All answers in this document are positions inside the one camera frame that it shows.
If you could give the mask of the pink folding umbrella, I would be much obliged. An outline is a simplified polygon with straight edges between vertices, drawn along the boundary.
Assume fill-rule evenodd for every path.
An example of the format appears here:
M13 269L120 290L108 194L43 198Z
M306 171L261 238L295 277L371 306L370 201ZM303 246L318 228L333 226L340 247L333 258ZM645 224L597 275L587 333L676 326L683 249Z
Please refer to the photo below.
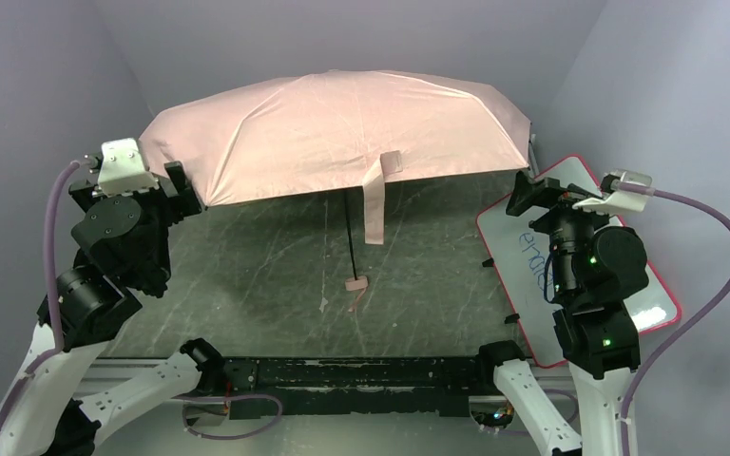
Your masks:
M208 206L358 187L364 240L380 245L389 183L525 169L530 133L491 85L333 70L168 108L139 145L155 173L181 163Z

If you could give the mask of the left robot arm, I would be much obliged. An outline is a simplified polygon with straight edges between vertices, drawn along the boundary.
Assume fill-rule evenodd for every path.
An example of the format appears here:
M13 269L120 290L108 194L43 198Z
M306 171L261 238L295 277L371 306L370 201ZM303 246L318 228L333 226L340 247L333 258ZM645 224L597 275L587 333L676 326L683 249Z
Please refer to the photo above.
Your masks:
M212 399L227 383L225 360L207 341L183 343L154 370L79 399L81 380L125 322L160 297L171 276L169 228L201 209L183 166L115 196L71 182L72 162L50 191L44 222L46 296L27 355L0 404L0 455L90 455L116 430L178 398Z

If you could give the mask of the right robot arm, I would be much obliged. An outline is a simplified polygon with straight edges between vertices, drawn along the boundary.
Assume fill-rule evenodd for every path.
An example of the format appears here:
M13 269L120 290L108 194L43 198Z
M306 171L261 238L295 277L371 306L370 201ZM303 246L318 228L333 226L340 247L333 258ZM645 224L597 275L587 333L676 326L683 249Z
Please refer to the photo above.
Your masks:
M573 380L581 429L575 431L534 379L520 347L509 340L479 348L485 382L505 396L542 455L623 455L631 445L623 388L641 365L639 331L624 302L649 284L644 243L631 228L610 224L604 199L554 178L519 171L506 213L532 207L544 214L529 228L549 240L554 333Z

